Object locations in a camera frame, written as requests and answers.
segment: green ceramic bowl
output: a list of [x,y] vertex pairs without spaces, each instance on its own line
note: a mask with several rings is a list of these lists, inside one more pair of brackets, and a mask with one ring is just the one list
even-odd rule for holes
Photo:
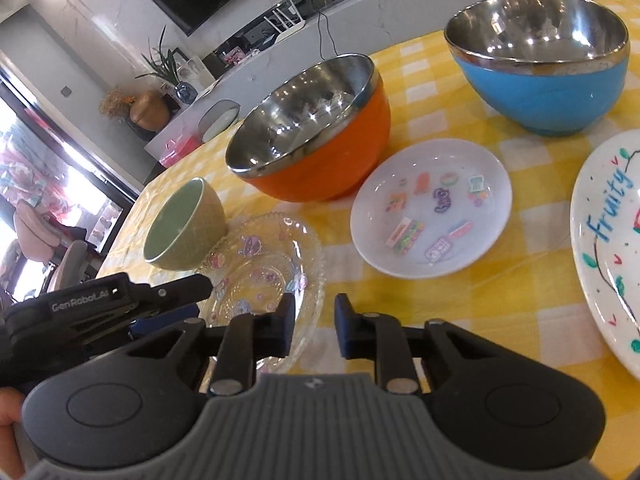
[[151,225],[145,261],[166,270],[195,269],[225,234],[225,212],[216,191],[194,178],[172,195]]

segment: screw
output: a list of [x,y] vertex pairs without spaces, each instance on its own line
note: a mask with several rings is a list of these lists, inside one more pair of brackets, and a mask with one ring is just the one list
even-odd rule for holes
[[386,384],[386,390],[389,393],[397,394],[397,395],[412,394],[419,387],[420,387],[420,384],[415,382],[413,379],[406,379],[406,378],[391,379]]
[[220,379],[213,383],[209,390],[217,396],[228,397],[242,391],[242,384],[235,379]]

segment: gray ribbed grip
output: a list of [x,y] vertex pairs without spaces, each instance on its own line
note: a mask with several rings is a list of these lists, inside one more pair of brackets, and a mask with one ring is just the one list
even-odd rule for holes
[[367,374],[266,375],[245,394],[217,397],[163,455],[120,471],[41,462],[27,480],[603,480],[587,460],[551,471],[487,465],[453,446],[414,396]]

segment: blue bowl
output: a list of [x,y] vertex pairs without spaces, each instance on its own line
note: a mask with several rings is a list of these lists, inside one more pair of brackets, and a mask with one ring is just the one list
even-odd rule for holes
[[457,13],[445,38],[480,96],[537,134],[584,129],[625,83],[628,31],[590,0],[485,0]]

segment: potted plant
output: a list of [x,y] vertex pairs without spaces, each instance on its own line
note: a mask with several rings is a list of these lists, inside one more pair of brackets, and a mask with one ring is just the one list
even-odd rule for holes
[[142,140],[149,142],[171,118],[160,92],[151,90],[132,97],[115,88],[100,103],[100,113],[110,119],[124,118]]
[[171,49],[167,49],[166,56],[162,53],[162,40],[164,39],[165,31],[166,25],[162,29],[158,48],[155,49],[156,54],[158,54],[158,56],[160,57],[160,61],[156,62],[154,60],[154,56],[151,53],[151,46],[149,45],[149,57],[145,56],[144,54],[142,54],[142,57],[151,67],[151,70],[153,70],[153,72],[139,75],[136,77],[136,79],[149,75],[159,77],[160,79],[167,81],[170,85],[175,87],[175,93],[180,101],[187,105],[190,105],[196,100],[198,91],[186,81],[180,81],[180,78],[178,77],[178,69],[174,59],[174,53],[171,51]]

